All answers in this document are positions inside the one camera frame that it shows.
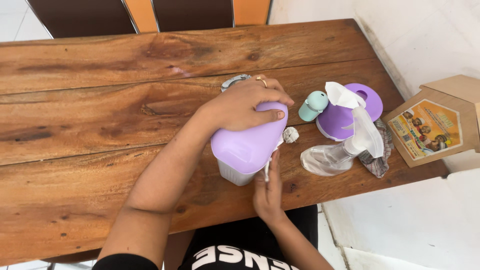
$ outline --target purple container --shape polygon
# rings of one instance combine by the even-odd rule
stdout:
[[[219,129],[212,136],[212,152],[223,178],[236,185],[246,185],[272,156],[287,125],[287,107],[278,102],[257,105],[257,111],[279,109],[285,117],[244,131]]]
[[[384,110],[384,106],[382,100],[373,89],[361,84],[347,84],[345,85],[345,88],[356,93],[365,100],[365,103],[367,104],[365,110],[370,115],[372,122],[380,117]],[[325,137],[337,142],[341,142],[353,136],[353,129],[343,128],[353,124],[352,109],[342,106],[334,106],[328,102],[325,110],[318,115],[316,123],[318,129]]]

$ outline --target small teal container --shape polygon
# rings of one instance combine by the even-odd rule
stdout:
[[[299,110],[302,120],[310,122],[315,119],[328,105],[328,97],[322,91],[311,92]]]

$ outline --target checkered cloth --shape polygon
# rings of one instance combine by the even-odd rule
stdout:
[[[382,139],[384,140],[384,155],[382,157],[374,159],[372,155],[368,151],[363,151],[359,155],[360,161],[367,167],[369,171],[371,171],[376,177],[382,178],[383,175],[387,172],[389,166],[387,163],[387,159],[392,154],[392,149],[394,149],[394,145],[392,143],[392,134],[390,131],[387,130],[385,124],[382,120],[377,119],[373,122],[380,132]]]

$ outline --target hand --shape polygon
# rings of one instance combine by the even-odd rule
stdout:
[[[282,221],[286,215],[282,210],[282,181],[280,180],[280,149],[273,152],[268,168],[268,183],[265,182],[264,170],[254,176],[255,194],[253,207],[258,216],[268,225]]]
[[[268,88],[262,81],[255,80],[258,76],[266,81]],[[287,106],[294,103],[277,80],[255,75],[229,87],[199,111],[206,112],[204,119],[215,124],[217,129],[240,131],[285,117],[282,110],[255,111],[258,104],[267,101],[278,101]]]

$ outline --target white tissue paper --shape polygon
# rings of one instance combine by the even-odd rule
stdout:
[[[299,138],[299,132],[293,127],[289,126],[283,131],[283,139],[286,143],[291,144]]]
[[[274,152],[277,151],[278,149],[278,146],[280,146],[281,144],[283,144],[283,138],[280,137],[280,139],[278,140],[278,143],[276,144],[276,147],[275,147],[275,150],[273,150]],[[265,183],[268,183],[268,168],[270,167],[270,162],[272,161],[272,157],[270,157],[267,161],[267,164],[265,164],[265,167],[264,167],[264,172],[265,172]]]
[[[330,103],[334,106],[342,106],[350,109],[358,106],[366,107],[367,103],[359,95],[348,90],[345,86],[336,82],[326,82],[325,91]]]

